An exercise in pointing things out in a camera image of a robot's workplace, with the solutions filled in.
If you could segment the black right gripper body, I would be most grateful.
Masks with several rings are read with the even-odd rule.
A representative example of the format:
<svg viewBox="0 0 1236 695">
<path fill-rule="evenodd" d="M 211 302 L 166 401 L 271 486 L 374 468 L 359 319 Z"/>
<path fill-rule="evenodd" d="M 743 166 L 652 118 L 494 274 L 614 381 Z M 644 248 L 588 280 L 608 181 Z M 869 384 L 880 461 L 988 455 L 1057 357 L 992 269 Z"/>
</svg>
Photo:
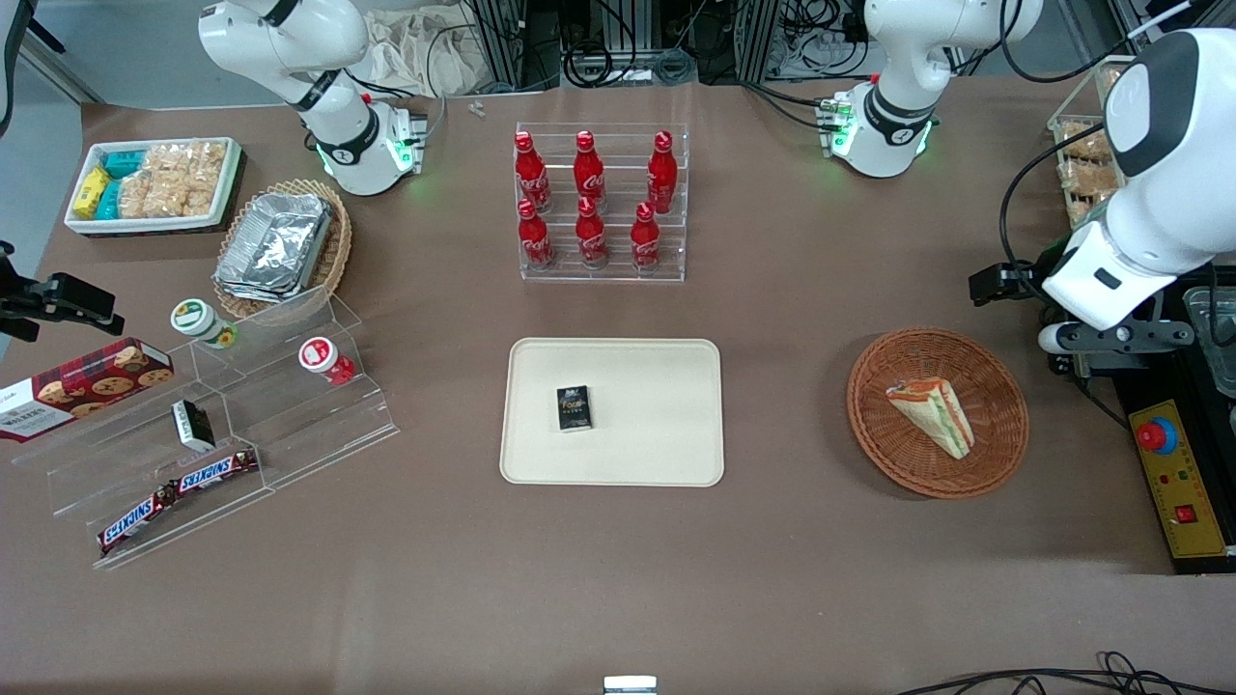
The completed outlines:
<svg viewBox="0 0 1236 695">
<path fill-rule="evenodd" d="M 44 314 L 44 301 L 35 291 L 40 282 L 25 278 L 14 270 L 11 242 L 1 242 L 1 333 L 20 343 L 36 343 Z"/>
</svg>

